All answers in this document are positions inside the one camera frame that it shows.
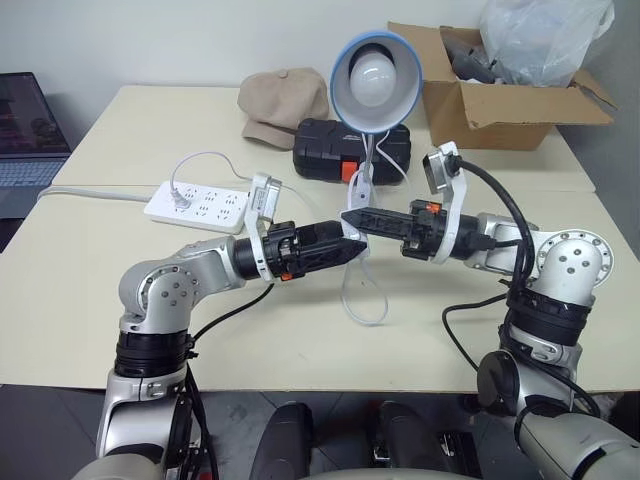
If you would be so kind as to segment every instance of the cardboard box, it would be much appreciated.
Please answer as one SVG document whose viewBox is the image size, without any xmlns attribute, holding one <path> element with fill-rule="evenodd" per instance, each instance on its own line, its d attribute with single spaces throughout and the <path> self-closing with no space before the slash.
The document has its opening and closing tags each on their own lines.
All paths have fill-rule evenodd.
<svg viewBox="0 0 640 480">
<path fill-rule="evenodd" d="M 609 125 L 610 115 L 582 89 L 615 108 L 611 97 L 585 70 L 568 88 L 473 84 L 457 79 L 440 35 L 451 33 L 479 45 L 478 30 L 428 28 L 389 22 L 418 52 L 423 102 L 435 145 L 453 140 L 460 148 L 535 150 L 553 125 Z"/>
</svg>

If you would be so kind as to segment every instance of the beige cap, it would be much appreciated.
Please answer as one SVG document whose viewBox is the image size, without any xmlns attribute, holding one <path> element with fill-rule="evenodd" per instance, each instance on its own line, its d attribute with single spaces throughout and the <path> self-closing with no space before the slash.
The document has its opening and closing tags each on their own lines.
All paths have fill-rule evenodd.
<svg viewBox="0 0 640 480">
<path fill-rule="evenodd" d="M 329 116 L 327 84 L 313 68 L 256 73 L 240 85 L 238 106 L 249 115 L 243 137 L 291 150 L 302 120 Z"/>
</svg>

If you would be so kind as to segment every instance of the black toolbox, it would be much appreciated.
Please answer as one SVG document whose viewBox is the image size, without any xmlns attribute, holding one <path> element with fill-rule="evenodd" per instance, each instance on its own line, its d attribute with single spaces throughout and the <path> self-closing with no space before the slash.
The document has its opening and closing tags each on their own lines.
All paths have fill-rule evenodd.
<svg viewBox="0 0 640 480">
<path fill-rule="evenodd" d="M 384 137 L 375 135 L 375 145 Z M 411 159 L 409 129 L 400 124 L 394 127 L 380 148 L 405 172 Z M 296 172 L 306 178 L 329 182 L 348 182 L 358 165 L 365 161 L 364 145 L 360 133 L 336 120 L 307 118 L 298 126 L 293 146 L 293 165 Z M 385 158 L 373 152 L 373 183 L 398 184 L 402 175 Z"/>
</svg>

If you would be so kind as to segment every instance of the electrical outlet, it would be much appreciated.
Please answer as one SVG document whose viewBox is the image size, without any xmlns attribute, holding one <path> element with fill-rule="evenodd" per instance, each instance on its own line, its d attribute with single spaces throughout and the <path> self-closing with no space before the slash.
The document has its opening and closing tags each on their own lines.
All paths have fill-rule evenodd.
<svg viewBox="0 0 640 480">
<path fill-rule="evenodd" d="M 242 231 L 249 200 L 247 192 L 182 182 L 174 185 L 191 205 L 177 208 L 169 182 L 164 182 L 144 208 L 152 220 L 215 232 L 237 234 Z"/>
</svg>

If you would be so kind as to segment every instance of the white table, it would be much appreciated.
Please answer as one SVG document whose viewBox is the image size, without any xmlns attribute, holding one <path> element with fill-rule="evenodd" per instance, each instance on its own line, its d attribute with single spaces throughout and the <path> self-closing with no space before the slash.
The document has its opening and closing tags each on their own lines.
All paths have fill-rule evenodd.
<svg viewBox="0 0 640 480">
<path fill-rule="evenodd" d="M 242 139 L 244 117 L 233 107 L 236 93 L 124 88 L 55 183 L 151 194 L 154 188 L 144 185 L 165 180 L 177 158 L 217 149 L 229 154 L 244 174 L 262 170 L 297 187 L 317 211 L 314 218 L 283 191 L 276 220 L 302 225 L 337 218 L 345 186 L 303 180 L 293 172 L 290 152 Z M 414 147 L 410 176 L 426 191 L 420 160 L 432 146 L 421 110 L 406 123 Z M 581 336 L 585 353 L 579 379 L 589 390 L 640 388 L 635 347 L 640 265 L 562 138 L 552 134 L 537 152 L 474 151 L 465 157 L 500 178 L 531 222 L 547 230 L 582 227 L 610 242 L 616 266 L 596 290 L 596 307 Z M 226 166 L 207 157 L 186 165 L 180 178 L 247 188 L 230 180 Z M 403 187 L 380 188 L 379 198 L 384 208 L 400 211 L 406 211 L 410 200 Z M 465 211 L 506 214 L 493 193 L 475 180 Z M 215 235 L 153 223 L 143 215 L 142 204 L 42 199 L 0 255 L 0 383 L 103 388 L 115 358 L 121 275 L 139 261 L 163 258 L 186 243 Z M 193 366 L 202 388 L 474 390 L 474 372 L 446 336 L 440 313 L 447 305 L 503 291 L 498 277 L 456 261 L 439 267 L 403 258 L 398 242 L 388 239 L 372 238 L 371 250 L 372 270 L 389 295 L 385 325 L 362 327 L 345 314 L 339 297 L 343 267 L 278 285 L 259 309 L 228 320 L 201 339 Z M 356 274 L 351 283 L 356 308 L 377 310 L 378 293 L 361 287 L 360 280 Z M 193 330 L 263 288 L 255 280 L 244 289 L 207 298 L 193 313 Z M 453 328 L 474 358 L 496 347 L 504 313 L 504 306 L 494 305 L 454 317 Z"/>
</svg>

